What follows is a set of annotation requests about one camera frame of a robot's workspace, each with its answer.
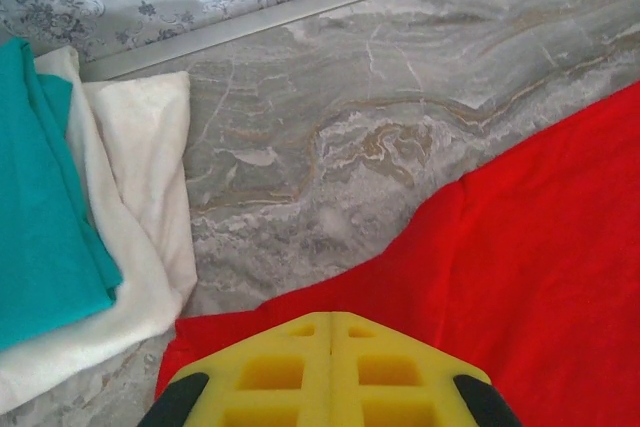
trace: marble floor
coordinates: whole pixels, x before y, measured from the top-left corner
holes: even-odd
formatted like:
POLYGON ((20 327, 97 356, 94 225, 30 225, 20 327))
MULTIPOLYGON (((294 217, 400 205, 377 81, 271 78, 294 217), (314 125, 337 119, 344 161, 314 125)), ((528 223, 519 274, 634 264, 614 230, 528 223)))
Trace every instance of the marble floor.
MULTIPOLYGON (((369 0, 129 77, 176 70, 192 82, 186 314, 247 309, 379 253, 442 185, 640 80, 640 0, 369 0)), ((171 337, 0 426, 135 426, 171 337)))

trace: metal floor trim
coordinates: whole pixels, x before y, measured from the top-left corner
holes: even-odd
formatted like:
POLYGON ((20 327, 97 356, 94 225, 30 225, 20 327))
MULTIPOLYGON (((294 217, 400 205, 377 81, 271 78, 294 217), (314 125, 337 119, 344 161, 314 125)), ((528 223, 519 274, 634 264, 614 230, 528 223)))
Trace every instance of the metal floor trim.
POLYGON ((167 60, 360 1, 362 0, 292 0, 83 64, 80 74, 84 81, 113 79, 167 60))

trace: yellow foam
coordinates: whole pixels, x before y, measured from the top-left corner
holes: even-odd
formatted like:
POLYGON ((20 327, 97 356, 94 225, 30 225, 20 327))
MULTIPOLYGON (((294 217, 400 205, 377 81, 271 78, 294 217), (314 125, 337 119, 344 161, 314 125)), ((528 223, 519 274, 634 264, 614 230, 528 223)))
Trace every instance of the yellow foam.
POLYGON ((453 377, 481 370, 342 312, 305 315, 183 368, 210 380, 187 427, 475 426, 453 377))

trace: folded cloth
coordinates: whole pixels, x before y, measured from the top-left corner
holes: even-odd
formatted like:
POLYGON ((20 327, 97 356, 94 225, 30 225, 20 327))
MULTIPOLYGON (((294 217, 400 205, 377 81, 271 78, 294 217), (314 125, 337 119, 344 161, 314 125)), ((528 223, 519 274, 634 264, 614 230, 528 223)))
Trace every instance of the folded cloth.
POLYGON ((64 140, 71 87, 0 47, 0 350, 111 307, 122 280, 64 140))
POLYGON ((66 140, 123 282, 111 309, 0 352, 0 413, 165 332, 196 282, 182 164, 188 74, 82 84, 71 47, 36 68, 73 84, 66 140))
POLYGON ((640 83, 427 200, 380 256, 255 311, 182 319, 182 366, 348 311, 482 368, 524 425, 640 425, 640 83))

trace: black rubber corner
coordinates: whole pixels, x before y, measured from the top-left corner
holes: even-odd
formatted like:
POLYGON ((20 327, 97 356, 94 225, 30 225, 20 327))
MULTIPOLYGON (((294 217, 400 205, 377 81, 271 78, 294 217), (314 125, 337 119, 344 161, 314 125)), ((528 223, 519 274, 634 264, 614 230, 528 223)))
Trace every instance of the black rubber corner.
POLYGON ((198 372, 169 384, 138 427, 183 427, 207 382, 209 376, 198 372))
POLYGON ((470 375, 456 375, 453 382, 478 427, 522 427, 522 423, 492 385, 470 375))

